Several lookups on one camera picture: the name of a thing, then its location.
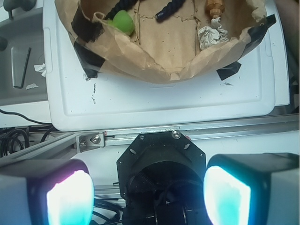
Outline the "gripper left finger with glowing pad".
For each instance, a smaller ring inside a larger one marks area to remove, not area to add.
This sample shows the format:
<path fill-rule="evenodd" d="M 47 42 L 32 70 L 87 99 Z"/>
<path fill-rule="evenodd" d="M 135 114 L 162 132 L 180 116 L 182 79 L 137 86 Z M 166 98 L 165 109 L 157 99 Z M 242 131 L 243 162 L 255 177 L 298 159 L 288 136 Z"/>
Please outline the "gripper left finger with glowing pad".
<path fill-rule="evenodd" d="M 2 225 L 87 225 L 94 185 L 78 159 L 2 159 Z"/>

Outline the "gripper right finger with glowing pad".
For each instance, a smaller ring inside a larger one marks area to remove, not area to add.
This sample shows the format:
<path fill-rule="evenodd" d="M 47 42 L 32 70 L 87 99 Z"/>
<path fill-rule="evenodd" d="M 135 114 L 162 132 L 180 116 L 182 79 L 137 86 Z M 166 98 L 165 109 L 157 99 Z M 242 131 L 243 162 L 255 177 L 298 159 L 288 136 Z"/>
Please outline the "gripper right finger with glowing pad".
<path fill-rule="evenodd" d="M 214 155 L 207 165 L 203 195 L 214 225 L 298 225 L 300 157 Z"/>

